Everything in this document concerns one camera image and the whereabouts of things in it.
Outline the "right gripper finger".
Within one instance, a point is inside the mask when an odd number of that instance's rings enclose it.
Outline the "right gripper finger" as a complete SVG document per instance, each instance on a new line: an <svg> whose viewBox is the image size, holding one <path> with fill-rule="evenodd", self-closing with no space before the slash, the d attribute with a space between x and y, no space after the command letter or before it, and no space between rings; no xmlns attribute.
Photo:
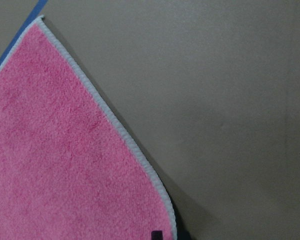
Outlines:
<svg viewBox="0 0 300 240"><path fill-rule="evenodd" d="M163 240L163 231L162 230L153 230L151 232L151 240Z"/></svg>

